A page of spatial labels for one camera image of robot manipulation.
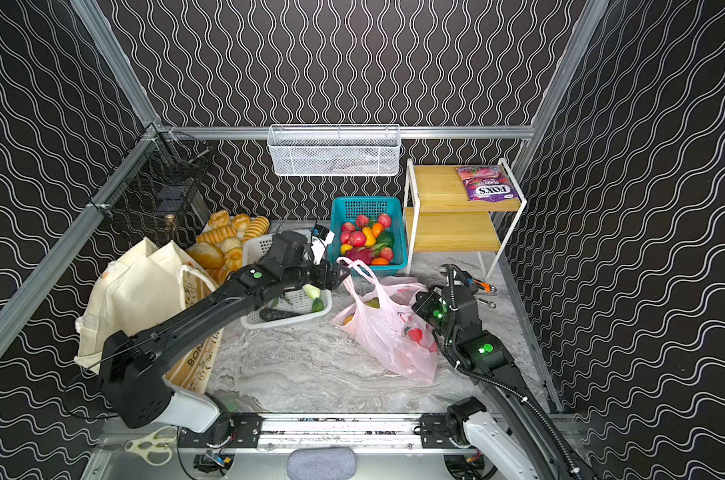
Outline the red tomato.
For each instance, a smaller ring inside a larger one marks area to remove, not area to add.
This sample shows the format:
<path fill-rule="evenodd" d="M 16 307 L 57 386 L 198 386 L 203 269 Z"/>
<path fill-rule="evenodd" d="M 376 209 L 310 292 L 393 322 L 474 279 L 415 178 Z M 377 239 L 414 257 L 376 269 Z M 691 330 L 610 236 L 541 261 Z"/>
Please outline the red tomato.
<path fill-rule="evenodd" d="M 423 331 L 416 327 L 410 327 L 406 329 L 406 336 L 413 342 L 420 344 L 423 339 Z"/>

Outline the white plastic vegetable basket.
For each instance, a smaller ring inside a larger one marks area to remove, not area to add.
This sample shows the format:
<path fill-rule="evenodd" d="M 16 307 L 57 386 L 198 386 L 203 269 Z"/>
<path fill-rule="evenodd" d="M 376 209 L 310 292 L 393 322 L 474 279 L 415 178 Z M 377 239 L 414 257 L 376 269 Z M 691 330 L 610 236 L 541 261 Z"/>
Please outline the white plastic vegetable basket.
<path fill-rule="evenodd" d="M 272 234 L 256 237 L 244 244 L 244 263 L 254 263 L 272 246 Z M 332 292 L 307 294 L 304 290 L 290 291 L 282 297 L 268 301 L 266 305 L 240 318 L 246 329 L 276 328 L 308 320 L 318 319 L 332 310 Z"/>

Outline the pink plastic grocery bag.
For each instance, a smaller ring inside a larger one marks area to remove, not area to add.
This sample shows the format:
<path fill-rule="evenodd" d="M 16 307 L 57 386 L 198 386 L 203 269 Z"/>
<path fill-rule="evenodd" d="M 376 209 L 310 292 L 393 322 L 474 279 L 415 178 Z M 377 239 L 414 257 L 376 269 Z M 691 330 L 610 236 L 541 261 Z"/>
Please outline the pink plastic grocery bag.
<path fill-rule="evenodd" d="M 340 258 L 338 263 L 358 274 L 372 290 L 360 294 L 354 280 L 344 280 L 352 304 L 336 314 L 332 323 L 352 336 L 388 371 L 416 383 L 432 384 L 438 364 L 436 341 L 432 327 L 412 310 L 416 294 L 426 292 L 426 287 L 412 277 L 380 279 L 361 261 Z M 379 309 L 365 305 L 372 298 L 379 299 Z M 423 331 L 420 344 L 406 336 L 406 329 L 410 327 Z"/>

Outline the cream canvas tote bag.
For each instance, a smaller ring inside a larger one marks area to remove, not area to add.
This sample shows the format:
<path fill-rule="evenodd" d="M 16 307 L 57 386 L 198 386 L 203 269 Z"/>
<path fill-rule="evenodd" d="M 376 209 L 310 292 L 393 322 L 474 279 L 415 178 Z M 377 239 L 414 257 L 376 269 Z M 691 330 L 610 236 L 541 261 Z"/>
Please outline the cream canvas tote bag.
<path fill-rule="evenodd" d="M 98 372 L 104 342 L 122 331 L 136 335 L 202 301 L 218 284 L 180 246 L 148 238 L 100 274 L 83 316 L 76 320 L 80 347 L 74 361 Z"/>

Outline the white green corn cob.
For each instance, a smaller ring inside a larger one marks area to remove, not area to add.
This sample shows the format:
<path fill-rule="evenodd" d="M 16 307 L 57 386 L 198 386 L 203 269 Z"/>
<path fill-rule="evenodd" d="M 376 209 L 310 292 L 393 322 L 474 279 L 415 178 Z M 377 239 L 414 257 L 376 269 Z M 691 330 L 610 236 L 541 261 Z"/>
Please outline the white green corn cob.
<path fill-rule="evenodd" d="M 310 284 L 304 285 L 304 287 L 302 287 L 302 290 L 304 290 L 304 293 L 311 300 L 316 300 L 320 298 L 320 295 L 322 295 L 322 290 L 320 290 L 320 288 L 317 288 L 316 286 Z"/>

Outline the yellow pepper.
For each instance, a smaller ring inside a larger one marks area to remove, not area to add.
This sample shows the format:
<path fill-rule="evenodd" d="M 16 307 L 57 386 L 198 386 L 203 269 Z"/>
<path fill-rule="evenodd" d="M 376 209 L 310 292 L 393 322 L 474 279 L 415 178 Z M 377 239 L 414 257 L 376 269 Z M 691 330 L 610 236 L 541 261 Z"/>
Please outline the yellow pepper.
<path fill-rule="evenodd" d="M 362 233 L 365 237 L 365 243 L 364 243 L 365 248 L 370 248 L 370 247 L 374 246 L 374 244 L 376 244 L 376 238 L 371 233 L 371 227 L 366 226 L 366 227 L 362 228 Z"/>

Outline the green round fruit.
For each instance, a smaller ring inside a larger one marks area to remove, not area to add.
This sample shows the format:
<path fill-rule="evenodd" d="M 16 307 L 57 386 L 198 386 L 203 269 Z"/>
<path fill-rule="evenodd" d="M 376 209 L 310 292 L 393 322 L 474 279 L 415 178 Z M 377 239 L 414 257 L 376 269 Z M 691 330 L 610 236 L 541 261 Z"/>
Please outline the green round fruit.
<path fill-rule="evenodd" d="M 376 247 L 380 248 L 392 248 L 395 243 L 395 236 L 390 230 L 384 230 L 376 238 Z"/>

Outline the orange fruit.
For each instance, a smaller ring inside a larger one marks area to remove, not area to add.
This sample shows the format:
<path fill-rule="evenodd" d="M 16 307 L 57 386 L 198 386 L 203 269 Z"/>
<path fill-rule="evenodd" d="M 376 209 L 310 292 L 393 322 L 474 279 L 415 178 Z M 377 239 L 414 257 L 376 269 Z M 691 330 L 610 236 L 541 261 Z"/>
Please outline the orange fruit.
<path fill-rule="evenodd" d="M 372 228 L 371 228 L 371 233 L 372 233 L 372 235 L 373 235 L 373 236 L 374 236 L 375 238 L 378 238 L 378 237 L 380 236 L 380 234 L 382 234 L 382 232 L 384 232 L 384 229 L 385 229 L 385 227 L 384 227 L 384 226 L 383 226 L 383 225 L 382 225 L 381 223 L 379 223 L 379 222 L 375 222 L 375 223 L 374 223 L 374 224 L 372 225 Z"/>

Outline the striped long bread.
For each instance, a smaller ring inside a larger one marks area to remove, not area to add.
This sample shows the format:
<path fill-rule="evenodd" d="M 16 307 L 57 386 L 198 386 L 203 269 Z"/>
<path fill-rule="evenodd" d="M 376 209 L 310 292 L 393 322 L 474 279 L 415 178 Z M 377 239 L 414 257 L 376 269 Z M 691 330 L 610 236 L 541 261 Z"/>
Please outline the striped long bread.
<path fill-rule="evenodd" d="M 238 230 L 232 224 L 228 224 L 200 233 L 200 235 L 196 236 L 196 242 L 220 244 L 224 240 L 236 236 L 238 236 Z"/>
<path fill-rule="evenodd" d="M 270 220 L 264 216 L 258 216 L 250 221 L 250 225 L 244 231 L 242 242 L 246 243 L 254 238 L 264 236 L 268 233 L 268 230 L 270 230 Z"/>

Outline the white wooden two-tier shelf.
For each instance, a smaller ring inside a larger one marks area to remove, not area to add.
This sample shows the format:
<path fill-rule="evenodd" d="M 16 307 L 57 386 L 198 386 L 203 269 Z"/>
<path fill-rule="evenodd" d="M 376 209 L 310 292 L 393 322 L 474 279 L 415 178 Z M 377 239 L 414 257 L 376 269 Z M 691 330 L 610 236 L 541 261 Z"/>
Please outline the white wooden two-tier shelf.
<path fill-rule="evenodd" d="M 406 162 L 406 273 L 411 272 L 416 253 L 474 252 L 484 278 L 492 276 L 527 206 L 506 159 L 498 160 L 496 166 L 509 180 L 514 198 L 470 201 L 454 165 Z"/>

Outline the small white bun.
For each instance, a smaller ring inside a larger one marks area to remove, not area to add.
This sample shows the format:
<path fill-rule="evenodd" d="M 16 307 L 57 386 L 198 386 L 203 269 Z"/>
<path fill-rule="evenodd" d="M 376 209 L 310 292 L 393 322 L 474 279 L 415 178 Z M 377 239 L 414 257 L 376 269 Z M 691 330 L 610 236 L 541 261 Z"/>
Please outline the small white bun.
<path fill-rule="evenodd" d="M 230 250 L 242 249 L 242 240 L 237 237 L 228 237 L 218 244 L 218 248 L 220 248 L 224 254 L 230 252 Z"/>

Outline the striped long bread back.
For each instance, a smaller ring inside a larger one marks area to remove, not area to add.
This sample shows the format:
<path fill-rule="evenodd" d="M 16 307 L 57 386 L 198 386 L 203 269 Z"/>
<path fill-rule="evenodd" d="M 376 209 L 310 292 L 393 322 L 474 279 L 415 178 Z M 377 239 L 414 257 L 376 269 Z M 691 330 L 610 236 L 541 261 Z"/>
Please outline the striped long bread back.
<path fill-rule="evenodd" d="M 232 224 L 228 224 L 200 233 L 200 235 L 196 236 L 196 242 L 220 244 L 224 240 L 236 236 L 238 236 L 238 230 Z"/>

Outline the purple Fox's candy bag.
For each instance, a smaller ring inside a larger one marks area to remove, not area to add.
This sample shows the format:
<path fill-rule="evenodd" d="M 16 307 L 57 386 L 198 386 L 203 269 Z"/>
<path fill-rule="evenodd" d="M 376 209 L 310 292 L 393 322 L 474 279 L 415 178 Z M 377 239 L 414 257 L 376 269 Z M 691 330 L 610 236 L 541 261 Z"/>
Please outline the purple Fox's candy bag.
<path fill-rule="evenodd" d="M 502 202 L 517 198 L 517 193 L 498 165 L 455 168 L 469 201 Z"/>

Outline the grey foam pad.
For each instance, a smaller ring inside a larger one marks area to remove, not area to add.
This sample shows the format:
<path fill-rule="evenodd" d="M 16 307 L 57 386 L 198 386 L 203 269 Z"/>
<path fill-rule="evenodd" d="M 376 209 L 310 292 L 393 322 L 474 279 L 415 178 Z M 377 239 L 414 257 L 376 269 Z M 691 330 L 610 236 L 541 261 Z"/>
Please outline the grey foam pad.
<path fill-rule="evenodd" d="M 356 469 L 356 454 L 350 448 L 300 449 L 288 456 L 286 474 L 291 480 L 348 480 Z"/>

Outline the metal base rail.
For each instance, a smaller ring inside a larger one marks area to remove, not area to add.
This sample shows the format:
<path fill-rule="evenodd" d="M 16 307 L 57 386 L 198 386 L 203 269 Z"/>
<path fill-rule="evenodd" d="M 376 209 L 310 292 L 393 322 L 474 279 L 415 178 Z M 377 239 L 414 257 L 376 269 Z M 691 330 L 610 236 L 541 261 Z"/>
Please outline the metal base rail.
<path fill-rule="evenodd" d="M 290 453 L 298 449 L 348 447 L 362 453 L 468 453 L 510 446 L 508 431 L 486 412 L 464 424 L 464 440 L 453 436 L 444 414 L 256 414 L 236 413 L 232 440 L 220 449 Z"/>

